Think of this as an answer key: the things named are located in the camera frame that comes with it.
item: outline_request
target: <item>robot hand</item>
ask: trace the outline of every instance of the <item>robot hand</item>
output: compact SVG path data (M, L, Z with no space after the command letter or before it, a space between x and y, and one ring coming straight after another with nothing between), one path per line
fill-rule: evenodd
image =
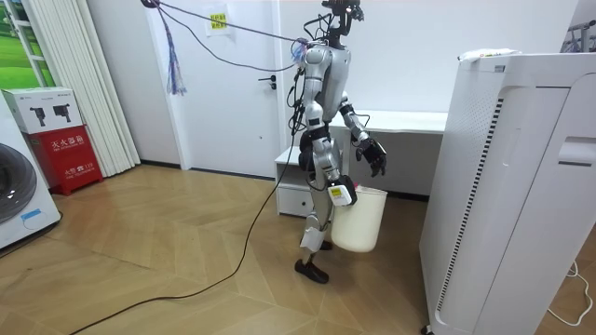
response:
M362 160L362 156L366 158L372 169L371 177L375 177L381 171L381 175L385 176L385 166L387 165L387 152L378 141L368 138L363 140L356 149L356 160Z

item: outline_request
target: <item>power cord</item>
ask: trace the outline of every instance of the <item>power cord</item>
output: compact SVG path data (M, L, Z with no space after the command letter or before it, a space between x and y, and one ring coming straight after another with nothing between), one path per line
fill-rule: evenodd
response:
M586 298L588 298L588 301L589 301L588 308L584 311L584 313L582 313L579 316L579 319L574 324L572 324L571 322L568 322L568 321L563 320L560 316L556 315L550 309L549 309L549 313L551 313L552 316L554 316L557 319L559 319L559 321L563 322L565 325L571 326L571 327L577 327L577 326L581 325L581 321L584 319L584 316L586 316L589 313L589 311L592 309L592 305L594 304L594 301L592 301L592 298L588 294L588 289L589 289L588 280L586 280L586 278L584 278L583 276L581 276L579 274L579 270L577 269L577 261L574 261L574 266L569 271L571 272L571 274L570 275L567 275L567 277L569 277L569 278L578 277L579 279L583 280L584 283L586 284L586 289L584 290L584 295L586 296Z
M29 238L25 241L22 242L21 244L19 244L18 246L16 246L15 248L11 249L9 252L3 254L2 256L0 256L0 260L2 260L3 258L5 258L6 256L10 255L11 253L19 250L20 248L23 248L25 246L28 246L29 244L31 244L32 242L34 242L36 239L38 239L41 236L46 235L47 233L51 232L52 230L54 230L54 228L56 228L56 226L58 225L58 223L60 223L60 221L62 220L62 217L64 216L64 214L62 214L61 211L58 211L60 213L60 218L58 219L57 222L55 222L54 224L38 231L35 232L34 234L30 235Z
M151 298L151 299L147 299L147 300L144 300L144 301L139 301L139 302L133 303L129 307L123 308L123 309L121 309L121 310L119 310L119 311L117 311L115 313L112 313L112 314L110 314L110 315L108 315L106 317L103 317L100 320L97 320L97 321L95 321L93 323L90 323L90 324L88 324L88 325L86 325L86 326L84 326L82 328L79 328L79 329L73 331L72 333L70 333L70 335L78 334L79 332L81 332L81 331L83 331L85 329L88 329L88 328L91 328L93 326L96 326L96 325L100 324L103 321L106 321L108 319L111 319L114 316L121 315L121 314L123 314L124 312L126 312L128 310L131 310L131 309L133 309L133 308L135 308L137 306L146 304L148 302L181 300L181 299L195 297L195 296L197 296L197 295L199 295L199 294L201 294L201 293L209 290L210 288L214 288L217 285L222 284L224 281L226 281L226 280L230 279L231 277L233 277L234 275L236 275L237 272L238 272L238 270L240 270L240 266L242 266L242 263L244 262L244 258L246 257L246 250L247 250L247 247L249 246L249 239L251 238L252 228L254 228L254 224L259 219L259 216L261 216L261 212L263 212L263 209L264 209L265 205L267 204L267 202L269 202L269 199L271 198L271 196L275 193L276 189L278 188L279 183L281 182L281 179L283 178L284 174L286 173L286 169L288 168L288 165L290 164L291 150L293 149L293 145L294 145L294 137L292 136L292 138L291 138L290 153L288 154L288 160L286 161L286 165L283 168L283 170L281 171L281 176L279 177L279 180L276 183L276 186L273 188L273 190L271 191L271 193L267 196L267 198L263 202L263 205L259 209L259 212L257 213L257 215L254 217L254 220L252 221L251 228L249 229L249 233L247 234L246 239L244 241L244 249L242 250L242 257L240 258L240 262L238 263L238 266L236 267L236 270L234 270L234 272L232 274L230 274L229 276L227 276L227 277L219 280L218 282L216 282L214 284L211 284L211 285L207 286L206 288L203 288L203 289L201 289L201 290L199 290L197 292L191 293L191 294L186 294L186 295L182 295L182 296L161 296L161 297L154 297L154 298Z

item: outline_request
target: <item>cabinet drawer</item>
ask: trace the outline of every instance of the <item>cabinet drawer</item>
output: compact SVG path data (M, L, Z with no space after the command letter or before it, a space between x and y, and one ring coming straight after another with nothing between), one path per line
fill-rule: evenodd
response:
M313 210L313 199L310 192L278 188L279 213L306 217Z

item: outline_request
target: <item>white air purifier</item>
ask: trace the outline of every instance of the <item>white air purifier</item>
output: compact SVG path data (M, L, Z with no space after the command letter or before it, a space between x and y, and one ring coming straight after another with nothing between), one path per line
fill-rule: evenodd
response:
M596 54L459 66L420 242L435 335L532 335L596 222Z

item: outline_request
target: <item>yellow sign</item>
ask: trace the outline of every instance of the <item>yellow sign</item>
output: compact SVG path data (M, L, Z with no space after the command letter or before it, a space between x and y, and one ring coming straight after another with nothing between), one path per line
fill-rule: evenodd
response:
M336 189L332 189L332 195L333 196L342 196L342 190L336 188Z
M219 21L212 21L211 29L225 29L227 27L227 24L225 24L225 13L211 14L211 19Z

